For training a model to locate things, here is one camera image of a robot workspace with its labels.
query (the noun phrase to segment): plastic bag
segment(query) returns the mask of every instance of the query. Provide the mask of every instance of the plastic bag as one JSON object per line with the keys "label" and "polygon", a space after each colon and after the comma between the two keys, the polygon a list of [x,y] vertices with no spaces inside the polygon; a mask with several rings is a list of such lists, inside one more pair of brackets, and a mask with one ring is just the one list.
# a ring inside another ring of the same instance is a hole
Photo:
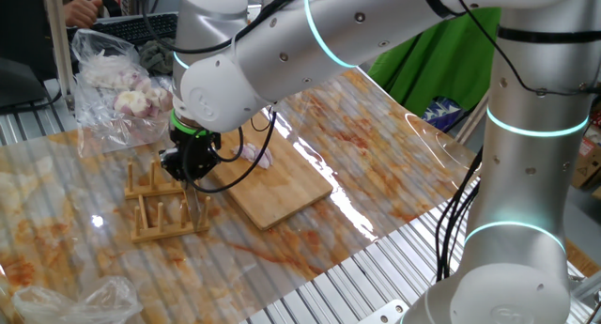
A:
{"label": "plastic bag", "polygon": [[12,303],[25,324],[123,324],[142,311],[133,284],[125,277],[106,276],[86,286],[77,302],[46,288],[28,286]]}
{"label": "plastic bag", "polygon": [[[82,157],[138,147],[159,141],[169,128],[169,112],[134,117],[114,109],[115,97],[147,78],[137,64],[132,44],[91,30],[78,30],[71,48],[80,62],[75,77],[75,118],[79,123],[78,150]],[[171,92],[168,77],[153,78],[152,86]]]}
{"label": "plastic bag", "polygon": [[83,79],[94,87],[128,89],[148,76],[135,46],[123,39],[80,29],[71,49]]}
{"label": "plastic bag", "polygon": [[[113,108],[122,89],[94,88],[81,79],[81,74],[76,80],[75,118],[81,157],[155,143],[167,132],[169,112],[145,118],[125,115]],[[152,82],[169,90],[168,78],[153,78]]]}

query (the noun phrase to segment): glossy table surface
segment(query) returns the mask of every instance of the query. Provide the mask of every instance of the glossy table surface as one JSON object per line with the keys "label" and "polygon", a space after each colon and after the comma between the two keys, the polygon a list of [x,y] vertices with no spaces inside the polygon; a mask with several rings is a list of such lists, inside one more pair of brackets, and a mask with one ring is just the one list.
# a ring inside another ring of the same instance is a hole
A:
{"label": "glossy table surface", "polygon": [[[50,135],[75,128],[65,114],[0,116],[0,141],[11,144],[0,147],[0,287],[10,295],[39,285],[76,299],[87,283],[120,275],[144,306],[134,322],[240,322],[446,201],[473,157],[357,69],[281,106],[277,131],[334,187],[329,198],[261,232],[223,193],[207,233],[137,245],[127,159],[147,183],[166,138],[82,159],[77,131]],[[180,199],[149,198],[150,222],[159,201],[175,217]],[[0,305],[14,317],[6,296]]]}

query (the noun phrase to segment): person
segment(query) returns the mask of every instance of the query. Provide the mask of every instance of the person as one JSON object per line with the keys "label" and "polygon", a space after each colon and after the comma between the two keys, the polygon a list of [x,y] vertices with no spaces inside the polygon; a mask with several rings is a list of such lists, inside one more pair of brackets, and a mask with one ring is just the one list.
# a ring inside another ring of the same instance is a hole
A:
{"label": "person", "polygon": [[90,28],[102,15],[102,0],[63,0],[67,27]]}

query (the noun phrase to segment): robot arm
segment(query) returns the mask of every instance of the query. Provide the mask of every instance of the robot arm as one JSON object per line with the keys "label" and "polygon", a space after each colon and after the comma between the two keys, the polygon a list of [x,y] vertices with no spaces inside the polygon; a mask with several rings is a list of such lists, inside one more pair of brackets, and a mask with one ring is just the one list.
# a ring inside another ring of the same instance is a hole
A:
{"label": "robot arm", "polygon": [[[207,15],[202,9],[206,0],[184,1],[180,17]],[[189,65],[175,71],[178,96],[189,117],[204,128],[232,131],[266,105],[354,68],[462,11],[457,0],[442,1],[294,0],[219,54],[197,62],[178,54],[187,64],[178,67]],[[466,1],[520,8],[557,0]],[[237,20],[221,22],[236,26]],[[241,29],[245,22],[238,24]],[[178,45],[194,46],[199,35],[219,29],[216,24],[207,28],[205,20],[186,21],[185,26],[177,32]]]}
{"label": "robot arm", "polygon": [[[178,46],[214,45],[245,26],[243,1],[226,8],[216,1],[182,0]],[[520,85],[495,56],[483,179],[460,267],[402,322],[564,323],[570,299],[562,213],[591,98],[560,94],[597,81],[601,41],[587,32],[601,30],[601,0],[465,1],[503,8],[499,45],[520,80],[540,90]],[[457,0],[294,0],[216,54],[176,54],[177,121],[232,131],[266,105],[461,11]]]}

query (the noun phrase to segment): metal grating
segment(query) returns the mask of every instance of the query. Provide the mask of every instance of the metal grating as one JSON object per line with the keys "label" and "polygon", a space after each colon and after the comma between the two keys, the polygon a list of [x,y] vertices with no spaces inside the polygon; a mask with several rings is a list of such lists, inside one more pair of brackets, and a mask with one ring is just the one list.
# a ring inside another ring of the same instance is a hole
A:
{"label": "metal grating", "polygon": [[[436,279],[435,228],[444,208],[446,204],[430,210],[242,323],[358,323],[395,300],[407,311]],[[463,254],[466,223],[461,224],[452,270]],[[568,272],[583,277],[569,262]],[[572,300],[566,323],[583,324],[591,312]],[[365,322],[382,320],[370,316]]]}

